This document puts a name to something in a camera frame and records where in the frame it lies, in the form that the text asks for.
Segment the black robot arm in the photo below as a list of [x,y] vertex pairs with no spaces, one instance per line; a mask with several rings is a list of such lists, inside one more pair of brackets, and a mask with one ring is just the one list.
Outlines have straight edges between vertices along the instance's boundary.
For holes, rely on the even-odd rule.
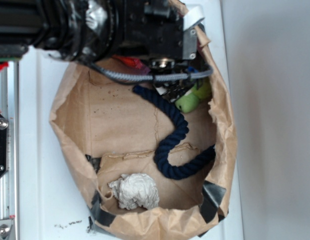
[[118,84],[172,88],[177,99],[213,72],[189,68],[198,23],[167,0],[0,0],[0,71],[32,46]]

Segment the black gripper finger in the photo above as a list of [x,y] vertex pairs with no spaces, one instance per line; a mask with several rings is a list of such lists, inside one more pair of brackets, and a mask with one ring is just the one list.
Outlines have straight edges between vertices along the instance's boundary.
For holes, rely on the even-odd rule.
[[179,81],[174,82],[161,82],[153,84],[154,89],[163,99],[174,103],[186,94],[195,84],[182,83]]

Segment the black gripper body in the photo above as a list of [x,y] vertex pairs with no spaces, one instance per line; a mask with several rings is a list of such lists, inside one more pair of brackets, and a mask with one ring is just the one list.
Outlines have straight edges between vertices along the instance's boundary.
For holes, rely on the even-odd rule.
[[188,66],[197,56],[195,26],[203,16],[190,20],[167,0],[126,0],[123,8],[123,41],[118,55],[137,58],[150,68],[146,74],[116,73],[115,80],[127,83],[191,81],[212,74],[210,66],[199,73]]

